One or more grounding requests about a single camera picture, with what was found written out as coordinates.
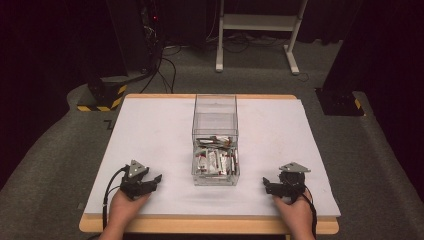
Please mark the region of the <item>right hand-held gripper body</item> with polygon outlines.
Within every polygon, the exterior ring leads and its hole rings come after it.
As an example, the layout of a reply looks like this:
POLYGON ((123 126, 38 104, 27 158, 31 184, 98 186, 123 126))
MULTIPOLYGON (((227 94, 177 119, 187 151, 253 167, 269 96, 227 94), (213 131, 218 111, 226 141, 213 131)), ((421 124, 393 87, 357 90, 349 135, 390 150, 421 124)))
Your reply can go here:
POLYGON ((277 195, 287 203, 294 203, 306 189, 305 174, 310 172, 310 169, 296 162, 291 162, 281 166, 279 170, 280 185, 277 195))

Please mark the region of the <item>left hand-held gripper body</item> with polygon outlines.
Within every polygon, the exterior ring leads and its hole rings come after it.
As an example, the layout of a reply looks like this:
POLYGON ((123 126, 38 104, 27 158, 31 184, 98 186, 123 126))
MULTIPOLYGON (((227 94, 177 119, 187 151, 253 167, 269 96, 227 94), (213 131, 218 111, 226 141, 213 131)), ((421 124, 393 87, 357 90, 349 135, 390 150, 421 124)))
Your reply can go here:
POLYGON ((149 168, 136 160, 132 160, 122 177, 120 190, 131 200, 148 193, 143 178, 149 173, 149 168))

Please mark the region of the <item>clear plastic drawer box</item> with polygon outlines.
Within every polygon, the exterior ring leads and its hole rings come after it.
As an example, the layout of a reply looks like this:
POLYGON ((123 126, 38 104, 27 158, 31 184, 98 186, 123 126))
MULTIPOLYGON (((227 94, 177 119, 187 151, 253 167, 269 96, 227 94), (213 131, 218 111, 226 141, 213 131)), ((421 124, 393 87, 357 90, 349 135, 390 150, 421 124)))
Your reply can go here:
MULTIPOLYGON (((192 144, 196 138, 209 136, 234 137, 238 146, 238 111, 235 95, 199 94, 195 97, 192 124, 192 144)), ((197 186, 235 186, 240 176, 195 176, 197 186)))

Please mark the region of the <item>person's left hand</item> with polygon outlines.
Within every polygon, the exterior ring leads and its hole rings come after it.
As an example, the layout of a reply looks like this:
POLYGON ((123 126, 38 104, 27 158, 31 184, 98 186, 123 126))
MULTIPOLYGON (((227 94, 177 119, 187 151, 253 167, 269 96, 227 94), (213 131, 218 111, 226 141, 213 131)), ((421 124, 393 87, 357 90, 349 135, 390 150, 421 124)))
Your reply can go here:
POLYGON ((127 225, 138 215, 139 210, 148 201, 149 197, 149 194, 145 194, 136 200, 131 200, 124 192, 118 190, 110 204, 106 228, 123 232, 127 225))

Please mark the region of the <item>person's right hand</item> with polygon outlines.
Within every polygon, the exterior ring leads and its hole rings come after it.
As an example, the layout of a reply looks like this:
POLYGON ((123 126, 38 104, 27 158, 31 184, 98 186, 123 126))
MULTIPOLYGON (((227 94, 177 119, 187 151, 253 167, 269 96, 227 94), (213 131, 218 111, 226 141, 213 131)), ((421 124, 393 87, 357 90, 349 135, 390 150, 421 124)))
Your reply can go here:
POLYGON ((274 204, 280 212, 283 222, 293 232, 312 231, 313 213, 309 202, 311 196, 304 192, 294 203, 286 204, 277 196, 272 197, 274 204))

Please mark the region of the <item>white table mat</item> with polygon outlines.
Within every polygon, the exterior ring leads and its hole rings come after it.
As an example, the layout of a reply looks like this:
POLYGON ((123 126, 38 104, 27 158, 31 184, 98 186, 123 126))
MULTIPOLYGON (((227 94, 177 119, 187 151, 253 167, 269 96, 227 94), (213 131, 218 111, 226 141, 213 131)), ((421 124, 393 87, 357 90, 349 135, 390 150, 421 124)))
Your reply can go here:
POLYGON ((273 216, 276 209, 262 180, 275 182, 279 168, 296 162, 308 168, 306 185, 317 213, 337 217, 319 150, 299 100, 241 99, 238 102, 241 174, 234 186, 197 186, 191 176, 191 98, 124 100, 85 211, 102 210, 116 171, 137 160, 162 181, 142 209, 144 215, 273 216))

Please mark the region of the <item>pile of red-white packets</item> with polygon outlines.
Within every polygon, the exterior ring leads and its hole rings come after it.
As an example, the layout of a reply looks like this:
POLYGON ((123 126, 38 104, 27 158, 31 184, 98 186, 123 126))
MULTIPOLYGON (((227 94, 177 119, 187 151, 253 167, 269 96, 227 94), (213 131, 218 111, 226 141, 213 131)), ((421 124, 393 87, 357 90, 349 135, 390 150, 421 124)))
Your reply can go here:
POLYGON ((230 136, 196 138, 192 174, 213 177, 238 175, 239 161, 236 139, 230 136))

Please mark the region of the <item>black yellow-striped stand base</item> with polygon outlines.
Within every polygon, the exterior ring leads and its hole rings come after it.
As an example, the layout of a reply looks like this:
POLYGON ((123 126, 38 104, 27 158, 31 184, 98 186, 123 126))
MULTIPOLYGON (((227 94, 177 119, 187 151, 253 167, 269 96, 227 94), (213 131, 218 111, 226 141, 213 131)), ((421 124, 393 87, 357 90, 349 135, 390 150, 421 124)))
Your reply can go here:
POLYGON ((123 99, 127 80, 124 76, 90 77, 77 109, 82 112, 116 110, 123 99))

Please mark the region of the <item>dark computer tower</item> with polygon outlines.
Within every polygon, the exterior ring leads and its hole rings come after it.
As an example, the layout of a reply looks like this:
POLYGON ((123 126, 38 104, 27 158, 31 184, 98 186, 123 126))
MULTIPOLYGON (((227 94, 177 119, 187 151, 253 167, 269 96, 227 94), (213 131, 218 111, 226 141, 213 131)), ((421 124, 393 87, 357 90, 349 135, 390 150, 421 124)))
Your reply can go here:
POLYGON ((150 74, 162 41, 158 0, 106 0, 127 75, 150 74))

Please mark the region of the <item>white metal stand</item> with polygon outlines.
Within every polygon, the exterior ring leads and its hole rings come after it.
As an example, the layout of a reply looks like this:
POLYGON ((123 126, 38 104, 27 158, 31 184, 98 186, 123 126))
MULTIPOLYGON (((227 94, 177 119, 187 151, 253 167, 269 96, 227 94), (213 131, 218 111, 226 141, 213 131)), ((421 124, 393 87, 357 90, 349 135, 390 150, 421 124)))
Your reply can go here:
POLYGON ((299 75, 300 70, 296 63, 293 49, 298 32, 303 20, 308 0, 300 0, 300 7, 296 15, 249 15, 249 14, 227 14, 224 10, 225 0, 220 0, 218 43, 215 70, 222 72, 224 69, 223 36, 225 30, 252 30, 252 31, 275 31, 290 32, 290 40, 283 46, 291 73, 299 75))

